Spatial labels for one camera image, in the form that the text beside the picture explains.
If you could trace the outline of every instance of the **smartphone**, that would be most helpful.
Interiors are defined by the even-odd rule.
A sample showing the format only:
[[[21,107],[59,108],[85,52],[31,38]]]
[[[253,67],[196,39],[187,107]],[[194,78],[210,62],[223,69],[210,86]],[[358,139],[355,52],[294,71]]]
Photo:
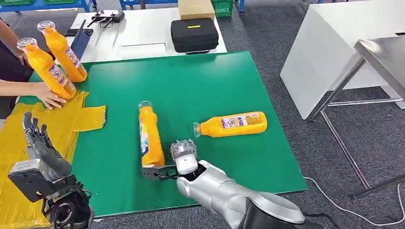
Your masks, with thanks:
[[[79,29],[69,29],[66,31],[64,34],[65,37],[75,37]],[[88,36],[91,36],[93,34],[93,29],[83,29],[83,32],[87,34]]]

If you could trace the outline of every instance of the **person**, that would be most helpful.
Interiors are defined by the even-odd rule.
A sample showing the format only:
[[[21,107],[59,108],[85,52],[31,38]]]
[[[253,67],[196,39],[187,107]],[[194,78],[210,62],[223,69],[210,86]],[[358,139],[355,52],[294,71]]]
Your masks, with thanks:
[[[44,82],[28,83],[33,69],[28,65],[25,53],[17,48],[18,40],[17,35],[0,18],[0,119],[10,114],[17,96],[36,96],[49,109],[60,108],[61,104],[66,103],[65,99],[52,93]]]

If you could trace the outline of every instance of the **black carrying case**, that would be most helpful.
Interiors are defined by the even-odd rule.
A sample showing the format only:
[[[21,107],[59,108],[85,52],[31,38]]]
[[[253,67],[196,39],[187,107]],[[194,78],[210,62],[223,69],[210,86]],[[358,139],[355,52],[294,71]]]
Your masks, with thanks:
[[[218,46],[218,31],[211,18],[171,22],[171,39],[176,52],[202,52]]]

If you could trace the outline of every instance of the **robotic arm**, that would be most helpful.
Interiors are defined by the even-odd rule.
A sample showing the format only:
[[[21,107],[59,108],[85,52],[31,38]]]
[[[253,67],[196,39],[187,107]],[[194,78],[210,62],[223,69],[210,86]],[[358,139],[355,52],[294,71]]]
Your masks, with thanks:
[[[220,214],[232,229],[322,229],[305,221],[297,205],[268,192],[256,192],[237,184],[224,171],[196,160],[192,140],[171,145],[179,177],[178,190],[213,213]]]
[[[17,162],[9,179],[31,201],[43,200],[41,212],[53,229],[87,229],[94,212],[89,206],[91,195],[71,175],[71,165],[53,147],[46,125],[38,128],[38,119],[26,112],[22,127],[27,140],[26,161]]]

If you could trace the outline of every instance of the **floor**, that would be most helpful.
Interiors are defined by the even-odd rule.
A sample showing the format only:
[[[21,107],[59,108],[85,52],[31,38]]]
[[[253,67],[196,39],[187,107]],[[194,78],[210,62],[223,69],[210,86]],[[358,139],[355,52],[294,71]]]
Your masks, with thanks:
[[[280,71],[304,18],[306,9],[316,0],[247,0],[245,14],[234,9],[231,18],[218,20],[228,51],[249,50],[266,86],[274,109],[302,170],[302,174],[318,181],[323,190],[340,206],[354,210],[377,223],[387,223],[402,217],[396,188],[351,200],[348,194],[362,188],[350,164],[338,147],[326,123],[303,121],[291,100]],[[99,9],[117,9],[117,0],[99,0]],[[2,13],[19,36],[42,36],[35,25],[42,20],[57,23],[62,33],[73,22],[77,12]],[[339,100],[385,98],[380,88],[347,90]],[[359,105],[331,108],[327,113],[342,133],[347,148],[352,152],[369,183],[389,179],[405,173],[405,113],[395,104]],[[258,182],[271,182],[264,177]],[[332,215],[341,228],[377,228],[363,219],[335,208],[311,183],[308,191],[285,195],[309,213]],[[400,188],[405,195],[405,187]],[[327,229],[335,228],[326,219],[308,218]],[[228,229],[226,222],[202,207],[185,208],[139,215],[111,217],[95,222],[95,229]],[[405,228],[405,223],[385,228]]]

